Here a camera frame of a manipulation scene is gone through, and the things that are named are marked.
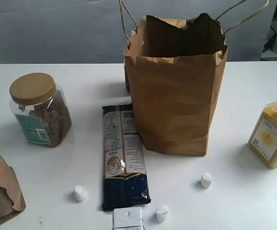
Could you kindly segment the white marshmallow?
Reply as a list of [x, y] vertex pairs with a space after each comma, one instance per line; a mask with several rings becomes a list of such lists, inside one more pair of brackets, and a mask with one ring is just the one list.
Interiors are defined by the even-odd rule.
[[83, 202], [87, 197], [87, 191], [85, 187], [81, 185], [74, 186], [74, 197], [78, 202]]
[[160, 205], [155, 212], [155, 218], [159, 223], [164, 222], [169, 214], [169, 207], [167, 205]]
[[208, 189], [212, 183], [212, 176], [208, 172], [204, 172], [201, 175], [200, 184], [204, 189]]

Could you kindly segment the dark glass jar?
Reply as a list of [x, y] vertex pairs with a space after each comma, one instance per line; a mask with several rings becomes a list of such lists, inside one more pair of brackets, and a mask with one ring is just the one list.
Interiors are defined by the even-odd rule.
[[126, 87], [126, 91], [128, 93], [130, 93], [130, 85], [129, 85], [129, 81], [128, 81], [128, 74], [127, 74], [127, 69], [126, 66], [124, 65], [124, 77], [125, 77], [125, 87]]

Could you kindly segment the dark blue noodle packet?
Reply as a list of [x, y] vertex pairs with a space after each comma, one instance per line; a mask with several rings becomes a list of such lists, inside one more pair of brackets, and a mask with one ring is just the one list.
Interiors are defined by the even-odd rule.
[[143, 144], [131, 104], [103, 108], [104, 211], [146, 205], [149, 194]]

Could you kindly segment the clear nut jar yellow lid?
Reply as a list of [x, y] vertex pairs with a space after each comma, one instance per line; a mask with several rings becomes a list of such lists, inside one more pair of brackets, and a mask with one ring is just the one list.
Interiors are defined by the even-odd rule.
[[62, 87], [46, 73], [30, 73], [9, 88], [10, 108], [26, 140], [54, 148], [61, 144], [72, 121]]

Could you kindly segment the silver foil packet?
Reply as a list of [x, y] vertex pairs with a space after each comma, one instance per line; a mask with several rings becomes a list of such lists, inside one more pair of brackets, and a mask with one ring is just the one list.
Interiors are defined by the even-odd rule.
[[116, 208], [112, 215], [113, 230], [144, 230], [141, 207]]

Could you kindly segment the yellow millet plastic jar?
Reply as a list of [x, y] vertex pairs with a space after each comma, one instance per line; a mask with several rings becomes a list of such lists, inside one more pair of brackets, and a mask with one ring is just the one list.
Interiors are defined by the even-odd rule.
[[266, 166], [277, 167], [277, 102], [262, 110], [248, 144]]

